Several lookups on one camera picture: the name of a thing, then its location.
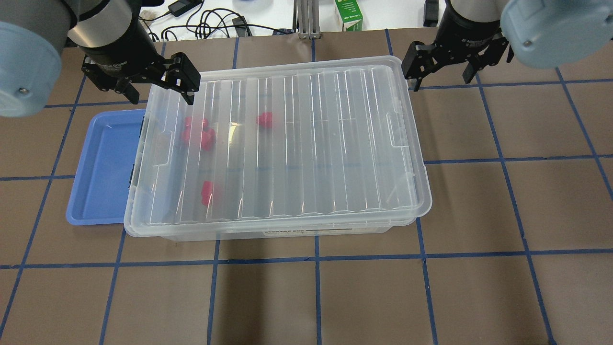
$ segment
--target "container lid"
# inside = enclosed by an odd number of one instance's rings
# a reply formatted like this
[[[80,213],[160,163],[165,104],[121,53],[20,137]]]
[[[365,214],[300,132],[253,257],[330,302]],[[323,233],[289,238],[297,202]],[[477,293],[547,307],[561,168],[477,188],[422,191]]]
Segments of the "container lid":
[[[201,73],[153,87],[124,224],[133,236],[406,225],[431,196],[393,56]]]
[[[73,225],[123,222],[144,109],[103,112],[89,123],[66,210]]]

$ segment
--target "white background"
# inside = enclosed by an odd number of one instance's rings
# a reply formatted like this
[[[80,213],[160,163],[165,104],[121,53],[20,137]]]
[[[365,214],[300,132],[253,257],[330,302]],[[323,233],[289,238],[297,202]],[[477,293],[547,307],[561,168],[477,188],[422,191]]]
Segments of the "white background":
[[[362,14],[364,24],[362,30],[379,30],[395,28],[418,28],[424,22],[424,0],[357,0]],[[168,5],[175,0],[166,0],[164,5],[158,7],[144,7],[144,10],[153,12],[156,16],[168,11]],[[272,28],[292,28],[292,18],[294,14],[294,0],[205,0],[204,9],[215,9],[218,7],[228,8],[245,16],[247,23],[270,26]],[[337,17],[334,12],[333,0],[319,0],[319,25],[321,31],[340,31]],[[445,1],[439,0],[439,18],[443,15]],[[184,25],[189,15],[196,9],[175,18],[172,14],[150,23],[151,30],[156,34],[172,25]],[[207,23],[216,25],[219,19],[212,19],[216,16],[209,16]],[[232,18],[226,19],[227,25],[232,25]],[[200,15],[195,15],[190,22],[196,25],[200,21]],[[194,34],[184,28],[172,30],[179,38],[195,39]],[[228,29],[231,36],[236,37],[234,28]],[[271,31],[261,28],[251,28],[255,36],[268,36]],[[225,33],[215,33],[212,37],[225,37]]]

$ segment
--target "plastic storage box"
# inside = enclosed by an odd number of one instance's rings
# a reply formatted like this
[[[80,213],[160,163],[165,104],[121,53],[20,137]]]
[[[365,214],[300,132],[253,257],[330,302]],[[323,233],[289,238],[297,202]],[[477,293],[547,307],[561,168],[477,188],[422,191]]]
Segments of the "plastic storage box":
[[[384,232],[432,203],[393,56],[201,73],[151,88],[124,218],[176,241]]]

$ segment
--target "clear plastic container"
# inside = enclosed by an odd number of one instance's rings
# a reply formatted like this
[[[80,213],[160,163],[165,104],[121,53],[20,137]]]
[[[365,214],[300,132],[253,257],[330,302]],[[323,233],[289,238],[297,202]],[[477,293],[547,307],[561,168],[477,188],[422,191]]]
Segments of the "clear plastic container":
[[[151,88],[124,218],[130,235],[375,233],[430,209],[399,59],[201,76],[193,106]]]

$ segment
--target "white surface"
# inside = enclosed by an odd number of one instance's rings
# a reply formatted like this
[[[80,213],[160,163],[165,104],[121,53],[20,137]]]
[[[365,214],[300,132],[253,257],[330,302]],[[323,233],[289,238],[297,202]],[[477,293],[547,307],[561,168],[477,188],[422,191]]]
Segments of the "white surface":
[[[201,76],[193,106],[151,88],[124,218],[130,235],[196,241],[382,232],[430,209],[398,58]],[[265,112],[271,127],[257,122]],[[204,119],[207,133],[216,133],[212,147],[201,144]],[[205,181],[213,184],[206,201]]]
[[[156,15],[162,15],[168,11],[168,5],[175,0],[166,0],[164,5],[159,7],[145,8],[153,11]],[[396,29],[396,28],[419,28],[424,22],[424,0],[358,0],[360,9],[364,15],[363,30]],[[334,13],[333,0],[319,0],[319,25],[321,31],[340,31],[337,18]],[[215,9],[218,7],[228,8],[245,16],[250,24],[269,26],[272,28],[292,28],[294,15],[294,0],[205,0],[204,9]],[[445,1],[439,0],[439,18],[443,15]],[[183,25],[188,17],[196,9],[175,18],[168,15],[153,22],[151,30],[160,35],[160,32],[172,25]],[[216,25],[219,20],[212,20],[209,23]],[[232,25],[232,17],[227,19],[226,24]],[[195,15],[190,24],[196,25],[200,20],[200,15]],[[232,37],[236,37],[234,28],[228,29]],[[262,28],[251,28],[255,36],[269,36],[270,30]],[[179,40],[195,39],[194,34],[184,28],[174,29],[173,32]],[[218,32],[212,37],[225,37],[225,34]]]

